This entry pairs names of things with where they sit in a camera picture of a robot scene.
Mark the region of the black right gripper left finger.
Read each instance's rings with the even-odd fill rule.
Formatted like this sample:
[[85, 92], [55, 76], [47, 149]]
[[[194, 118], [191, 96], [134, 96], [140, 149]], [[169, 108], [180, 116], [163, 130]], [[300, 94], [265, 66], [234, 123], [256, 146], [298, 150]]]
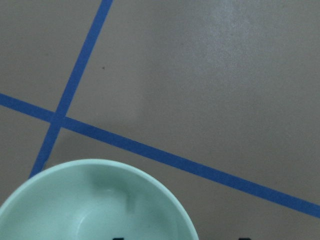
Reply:
[[124, 237], [115, 237], [112, 240], [125, 240], [125, 238]]

